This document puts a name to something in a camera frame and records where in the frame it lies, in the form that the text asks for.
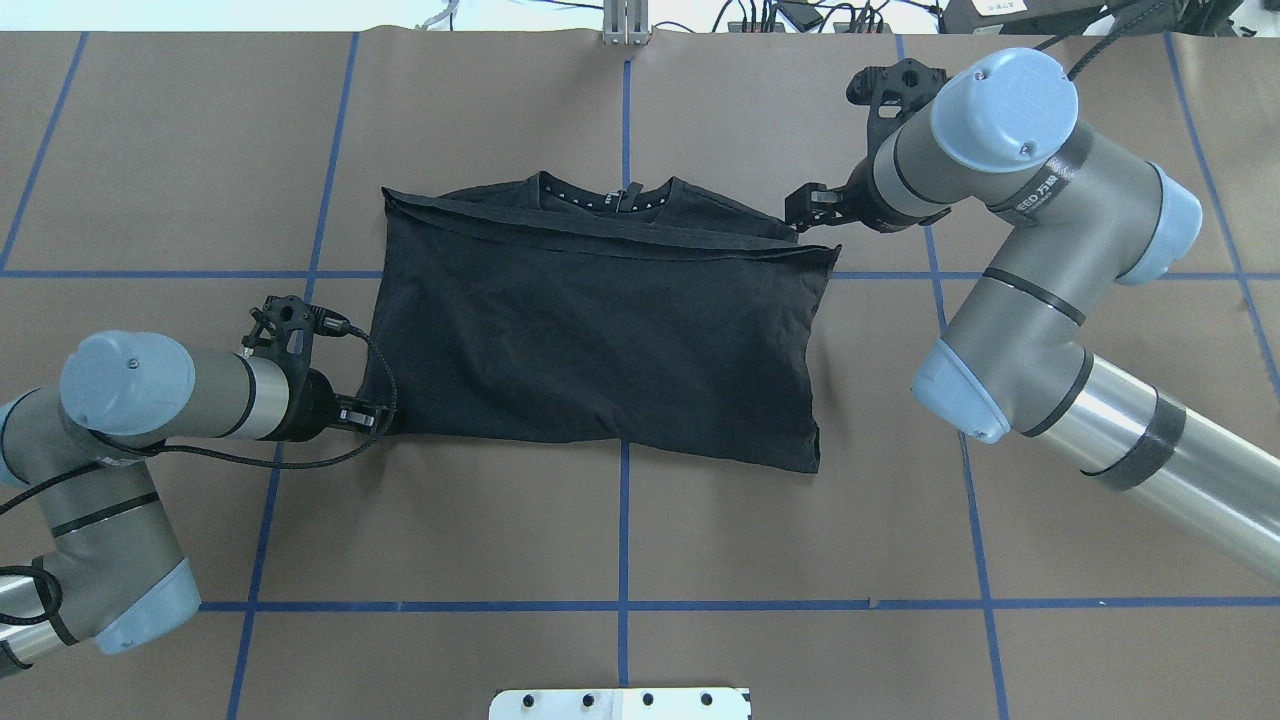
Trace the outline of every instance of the white panel with holes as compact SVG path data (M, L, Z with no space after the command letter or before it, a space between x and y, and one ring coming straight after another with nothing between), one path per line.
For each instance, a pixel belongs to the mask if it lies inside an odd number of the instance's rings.
M750 720L745 688L503 691L489 720Z

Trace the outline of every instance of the gray robot arm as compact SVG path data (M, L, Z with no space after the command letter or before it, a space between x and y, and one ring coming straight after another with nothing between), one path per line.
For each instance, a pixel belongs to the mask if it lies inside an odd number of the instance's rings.
M884 72L914 86L927 68L911 63ZM788 199L788 220L892 232L977 197L1014 225L916 374L916 400L978 441L1046 443L1280 583L1280 461L1075 341L1111 283L1155 279L1188 251L1199 202L1080 122L1075 87L1034 50L992 54L906 109L845 187Z
M55 551L0 575L0 678L81 639L123 652L200 607L143 448L170 437L303 441L325 427L376 439L385 429L388 409L334 395L308 368L314 332L360 331L297 297L268 299L255 319L239 355L155 333L96 333L56 388L0 407L0 482L27 489L93 468L36 496ZM301 347L289 351L298 332Z

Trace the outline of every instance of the white bracket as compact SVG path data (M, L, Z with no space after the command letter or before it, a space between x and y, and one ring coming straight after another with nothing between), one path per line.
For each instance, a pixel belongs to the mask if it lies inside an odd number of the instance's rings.
M503 691L489 720L751 720L745 688Z
M649 0L604 0L604 44L648 45Z

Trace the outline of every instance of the light blue joint cap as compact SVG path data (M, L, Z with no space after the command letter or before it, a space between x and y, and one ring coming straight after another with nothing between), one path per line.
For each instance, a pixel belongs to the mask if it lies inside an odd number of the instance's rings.
M1192 249L1204 222L1199 200L1166 176L1160 165L1152 163L1151 167L1160 176L1160 220L1147 251L1128 273L1116 278L1120 284L1143 284L1165 274Z
M93 638L104 655L133 650L166 634L200 610L200 591L186 557Z
M0 443L4 443L4 428L5 424L9 423L9 413L13 413L13 407L19 402L22 402L22 400L28 395L31 395L32 392L36 391L24 392L20 396L10 400L4 407L0 407ZM0 483L4 483L6 486L13 486L19 489L27 489L31 487L31 483L24 483L22 478L13 474L13 470L9 469L9 464L4 461L3 452L0 452Z
M955 161L1014 173L1048 160L1075 128L1080 104L1057 60L1030 47L992 53L933 99L932 129Z
M987 388L941 340L933 342L933 350L915 373L911 395L933 414L979 442L991 445L1009 432L1009 419Z
M196 365L178 341L157 333L104 331L63 365L59 391L77 424L111 436L164 427L187 405Z

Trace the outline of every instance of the dark cloth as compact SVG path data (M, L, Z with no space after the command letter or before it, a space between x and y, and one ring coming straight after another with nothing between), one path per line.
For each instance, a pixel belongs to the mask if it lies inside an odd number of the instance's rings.
M676 178L623 199L547 173L383 195L371 336L399 386L392 433L622 438L817 471L805 347L838 247ZM389 397L376 361L360 396Z

